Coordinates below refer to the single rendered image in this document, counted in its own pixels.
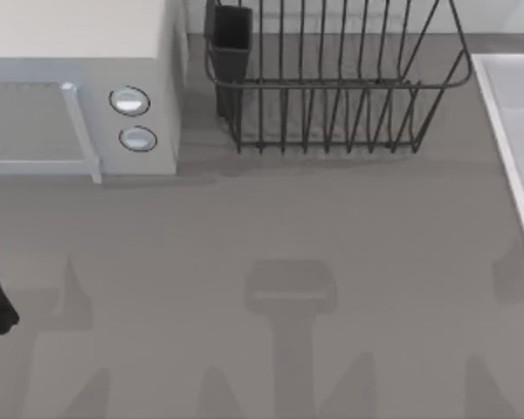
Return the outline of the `small round microwave knob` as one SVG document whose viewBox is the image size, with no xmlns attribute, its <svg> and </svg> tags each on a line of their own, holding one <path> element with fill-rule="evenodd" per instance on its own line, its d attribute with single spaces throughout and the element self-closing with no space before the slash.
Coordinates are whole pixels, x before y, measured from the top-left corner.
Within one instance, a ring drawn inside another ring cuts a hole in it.
<svg viewBox="0 0 524 419">
<path fill-rule="evenodd" d="M 133 126 L 122 129 L 118 134 L 119 143 L 135 153 L 148 153 L 157 145 L 157 136 L 147 127 Z"/>
</svg>

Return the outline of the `black cutlery holder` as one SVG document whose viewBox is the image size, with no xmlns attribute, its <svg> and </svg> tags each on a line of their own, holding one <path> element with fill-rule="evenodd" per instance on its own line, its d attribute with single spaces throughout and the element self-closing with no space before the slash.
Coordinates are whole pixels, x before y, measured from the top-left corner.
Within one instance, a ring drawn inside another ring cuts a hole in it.
<svg viewBox="0 0 524 419">
<path fill-rule="evenodd" d="M 247 74 L 252 50 L 252 8 L 206 0 L 204 36 L 214 75 L 217 116 L 233 120 L 239 87 Z"/>
</svg>

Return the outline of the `large round microwave knob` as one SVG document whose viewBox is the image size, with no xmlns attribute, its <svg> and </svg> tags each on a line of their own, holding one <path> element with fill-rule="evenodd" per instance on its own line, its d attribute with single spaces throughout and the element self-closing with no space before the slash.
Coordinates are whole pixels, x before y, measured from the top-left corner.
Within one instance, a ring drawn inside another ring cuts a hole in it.
<svg viewBox="0 0 524 419">
<path fill-rule="evenodd" d="M 115 112 L 127 117 L 143 115 L 151 106 L 149 96 L 135 86 L 124 86 L 112 90 L 108 95 L 108 102 Z"/>
</svg>

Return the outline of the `microwave oven door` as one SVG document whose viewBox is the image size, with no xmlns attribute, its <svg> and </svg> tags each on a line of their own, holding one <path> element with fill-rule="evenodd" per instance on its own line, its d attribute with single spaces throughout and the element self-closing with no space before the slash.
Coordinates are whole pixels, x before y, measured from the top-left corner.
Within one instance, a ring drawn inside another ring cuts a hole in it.
<svg viewBox="0 0 524 419">
<path fill-rule="evenodd" d="M 0 82 L 0 175 L 88 175 L 101 160 L 71 82 Z"/>
</svg>

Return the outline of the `pale microwave oven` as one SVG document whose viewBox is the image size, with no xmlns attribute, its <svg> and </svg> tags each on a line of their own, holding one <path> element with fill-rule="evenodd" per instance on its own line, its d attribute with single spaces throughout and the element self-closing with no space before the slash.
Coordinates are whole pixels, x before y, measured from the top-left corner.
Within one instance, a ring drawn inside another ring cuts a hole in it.
<svg viewBox="0 0 524 419">
<path fill-rule="evenodd" d="M 183 0 L 0 0 L 0 82 L 71 82 L 109 176 L 177 171 L 189 63 Z M 108 102 L 124 86 L 142 89 L 149 110 L 123 116 Z M 125 149 L 122 129 L 157 136 L 148 153 Z"/>
</svg>

